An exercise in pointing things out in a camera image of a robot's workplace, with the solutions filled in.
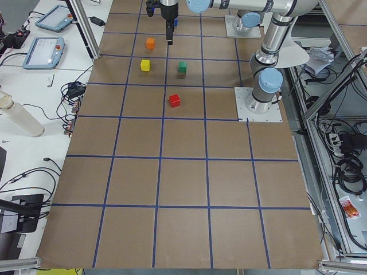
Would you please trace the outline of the metal hex key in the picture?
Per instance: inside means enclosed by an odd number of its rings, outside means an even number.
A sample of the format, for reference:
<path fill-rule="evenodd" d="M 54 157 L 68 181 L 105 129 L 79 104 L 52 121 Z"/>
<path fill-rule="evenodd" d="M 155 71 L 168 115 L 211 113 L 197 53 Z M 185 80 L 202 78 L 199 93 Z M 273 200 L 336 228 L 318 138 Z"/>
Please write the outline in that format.
<path fill-rule="evenodd" d="M 53 86 L 54 78 L 55 74 L 53 74 L 51 78 L 48 78 L 49 80 L 49 84 L 47 85 L 48 88 L 51 88 Z"/>

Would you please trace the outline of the far teach pendant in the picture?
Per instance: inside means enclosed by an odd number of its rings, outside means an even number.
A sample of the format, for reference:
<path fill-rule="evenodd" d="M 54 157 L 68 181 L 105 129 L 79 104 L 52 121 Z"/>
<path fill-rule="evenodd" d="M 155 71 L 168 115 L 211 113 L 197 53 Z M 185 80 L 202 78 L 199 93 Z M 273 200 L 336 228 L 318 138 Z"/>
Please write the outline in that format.
<path fill-rule="evenodd" d="M 61 32 L 73 22 L 73 16 L 67 6 L 57 5 L 43 15 L 35 25 L 53 32 Z"/>

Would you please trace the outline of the teach pendant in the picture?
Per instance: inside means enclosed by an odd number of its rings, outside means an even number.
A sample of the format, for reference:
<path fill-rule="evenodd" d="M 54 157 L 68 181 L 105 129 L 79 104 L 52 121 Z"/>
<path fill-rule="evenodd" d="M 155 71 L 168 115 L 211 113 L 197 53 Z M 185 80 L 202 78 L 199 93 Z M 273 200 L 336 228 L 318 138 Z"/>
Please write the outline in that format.
<path fill-rule="evenodd" d="M 24 69 L 54 69 L 60 62 L 65 41 L 62 37 L 36 37 L 28 50 Z"/>
<path fill-rule="evenodd" d="M 35 25 L 53 32 L 61 32 L 73 22 L 73 16 L 67 6 L 57 5 L 43 15 Z"/>

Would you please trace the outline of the black power adapter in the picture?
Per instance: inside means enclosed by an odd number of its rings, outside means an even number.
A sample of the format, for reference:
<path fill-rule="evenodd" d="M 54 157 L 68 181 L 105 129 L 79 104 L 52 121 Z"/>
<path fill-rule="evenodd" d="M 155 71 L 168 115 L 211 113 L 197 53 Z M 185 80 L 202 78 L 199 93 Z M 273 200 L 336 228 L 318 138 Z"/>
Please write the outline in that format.
<path fill-rule="evenodd" d="M 104 20 L 102 20 L 102 19 L 100 19 L 100 18 L 98 18 L 98 17 L 95 17 L 95 16 L 90 17 L 90 21 L 91 21 L 93 24 L 97 25 L 97 26 L 105 26 L 105 25 L 106 25 L 106 23 L 105 23 L 105 21 L 104 21 Z"/>

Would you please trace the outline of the red wooden block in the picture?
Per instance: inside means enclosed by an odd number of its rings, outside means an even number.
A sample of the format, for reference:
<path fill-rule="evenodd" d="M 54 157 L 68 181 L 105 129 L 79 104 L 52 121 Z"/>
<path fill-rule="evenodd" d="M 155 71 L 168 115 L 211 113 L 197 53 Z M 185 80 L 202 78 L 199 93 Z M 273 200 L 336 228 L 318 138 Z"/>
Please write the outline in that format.
<path fill-rule="evenodd" d="M 181 105 L 181 99 L 178 94 L 169 96 L 169 104 L 172 108 L 179 107 Z"/>

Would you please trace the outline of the orange wooden block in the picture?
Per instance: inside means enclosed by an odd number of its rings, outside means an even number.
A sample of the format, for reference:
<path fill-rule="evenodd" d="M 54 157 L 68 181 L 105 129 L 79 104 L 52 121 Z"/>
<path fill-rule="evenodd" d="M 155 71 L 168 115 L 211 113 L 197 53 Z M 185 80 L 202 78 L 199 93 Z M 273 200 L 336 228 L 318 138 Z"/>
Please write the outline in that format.
<path fill-rule="evenodd" d="M 155 49 L 155 38 L 147 38 L 146 39 L 146 49 L 154 50 Z"/>

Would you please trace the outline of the aluminium frame post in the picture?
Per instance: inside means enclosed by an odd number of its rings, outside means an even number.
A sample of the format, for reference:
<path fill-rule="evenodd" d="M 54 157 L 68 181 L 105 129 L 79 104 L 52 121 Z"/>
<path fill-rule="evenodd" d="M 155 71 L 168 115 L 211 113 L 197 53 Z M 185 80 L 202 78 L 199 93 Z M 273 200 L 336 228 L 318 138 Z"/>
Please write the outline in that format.
<path fill-rule="evenodd" d="M 67 7 L 72 15 L 77 29 L 81 35 L 84 46 L 92 60 L 97 60 L 100 57 L 100 50 L 89 24 L 83 4 L 80 0 L 65 0 Z"/>

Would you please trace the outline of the yellow wooden block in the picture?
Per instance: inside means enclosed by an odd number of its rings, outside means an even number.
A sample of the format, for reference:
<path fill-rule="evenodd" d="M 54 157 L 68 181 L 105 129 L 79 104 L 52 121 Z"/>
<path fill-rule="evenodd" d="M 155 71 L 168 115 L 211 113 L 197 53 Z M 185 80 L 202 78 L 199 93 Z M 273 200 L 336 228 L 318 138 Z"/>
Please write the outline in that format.
<path fill-rule="evenodd" d="M 151 70 L 151 61 L 142 59 L 140 62 L 140 69 L 143 72 L 149 72 Z"/>

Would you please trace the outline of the brown paper table mat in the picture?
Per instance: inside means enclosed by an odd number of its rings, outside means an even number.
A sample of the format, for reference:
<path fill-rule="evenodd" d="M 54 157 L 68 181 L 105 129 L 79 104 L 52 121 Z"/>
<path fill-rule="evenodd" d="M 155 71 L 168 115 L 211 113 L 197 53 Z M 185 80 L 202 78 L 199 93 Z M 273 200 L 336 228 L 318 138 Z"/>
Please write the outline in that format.
<path fill-rule="evenodd" d="M 144 1 L 113 1 L 37 253 L 43 268 L 318 265 L 287 120 L 237 120 L 235 87 L 253 86 L 262 40 L 227 37 L 225 14 L 181 1 L 168 45 Z"/>

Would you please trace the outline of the near teach pendant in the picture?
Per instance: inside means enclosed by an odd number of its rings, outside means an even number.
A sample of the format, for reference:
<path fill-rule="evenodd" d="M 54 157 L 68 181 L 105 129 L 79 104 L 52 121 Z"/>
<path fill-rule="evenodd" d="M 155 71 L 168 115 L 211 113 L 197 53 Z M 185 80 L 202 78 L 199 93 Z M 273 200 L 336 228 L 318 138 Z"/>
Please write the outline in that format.
<path fill-rule="evenodd" d="M 65 41 L 62 37 L 36 37 L 28 50 L 24 69 L 54 69 L 60 62 Z"/>

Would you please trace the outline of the white cardboard tube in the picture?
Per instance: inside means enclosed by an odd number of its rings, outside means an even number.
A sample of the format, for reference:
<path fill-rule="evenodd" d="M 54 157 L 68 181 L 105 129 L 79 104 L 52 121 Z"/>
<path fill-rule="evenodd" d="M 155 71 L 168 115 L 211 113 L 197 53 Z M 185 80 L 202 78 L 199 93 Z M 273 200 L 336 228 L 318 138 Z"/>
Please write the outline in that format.
<path fill-rule="evenodd" d="M 32 137 L 41 136 L 44 126 L 8 93 L 1 91 L 1 111 Z"/>

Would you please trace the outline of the red snack packet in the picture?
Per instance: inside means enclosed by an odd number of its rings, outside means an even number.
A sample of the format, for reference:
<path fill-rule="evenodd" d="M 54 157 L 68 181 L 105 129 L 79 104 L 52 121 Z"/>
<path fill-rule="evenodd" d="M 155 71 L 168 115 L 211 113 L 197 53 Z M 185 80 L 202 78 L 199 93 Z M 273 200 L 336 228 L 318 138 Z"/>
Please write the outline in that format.
<path fill-rule="evenodd" d="M 358 217 L 360 217 L 360 212 L 354 207 L 349 196 L 344 196 L 340 198 L 339 203 L 348 218 L 357 219 Z"/>

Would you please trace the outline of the green wooden block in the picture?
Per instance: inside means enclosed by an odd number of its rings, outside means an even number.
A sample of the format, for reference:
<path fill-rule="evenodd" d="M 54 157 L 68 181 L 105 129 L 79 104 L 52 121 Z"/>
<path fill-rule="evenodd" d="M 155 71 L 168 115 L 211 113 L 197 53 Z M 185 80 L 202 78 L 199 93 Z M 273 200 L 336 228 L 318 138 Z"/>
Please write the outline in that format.
<path fill-rule="evenodd" d="M 187 72 L 187 62 L 186 61 L 179 61 L 178 62 L 178 73 L 180 74 L 186 74 Z"/>

